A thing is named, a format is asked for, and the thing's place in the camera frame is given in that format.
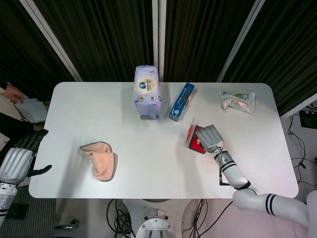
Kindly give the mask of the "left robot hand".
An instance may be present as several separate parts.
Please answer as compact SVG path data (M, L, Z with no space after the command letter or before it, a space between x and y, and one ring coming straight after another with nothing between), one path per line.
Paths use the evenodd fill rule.
M48 132L46 129L31 132L8 150L0 167L1 183L19 185L26 177L42 175L53 167L47 165L42 169L33 169L40 143Z

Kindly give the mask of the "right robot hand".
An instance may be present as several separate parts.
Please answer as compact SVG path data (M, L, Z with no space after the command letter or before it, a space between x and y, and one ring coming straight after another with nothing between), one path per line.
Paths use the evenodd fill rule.
M196 135L206 152L213 153L217 148L224 146L223 138L213 124L201 128Z

